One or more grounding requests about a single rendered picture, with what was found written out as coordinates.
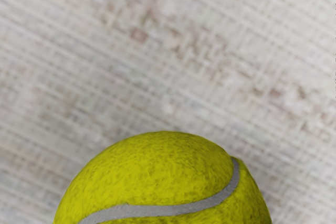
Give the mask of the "yellow tennis ball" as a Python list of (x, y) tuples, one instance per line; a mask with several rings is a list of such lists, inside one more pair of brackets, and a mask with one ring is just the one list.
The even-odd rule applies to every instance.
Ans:
[(240, 159), (183, 132), (121, 140), (68, 186), (52, 224), (272, 224)]

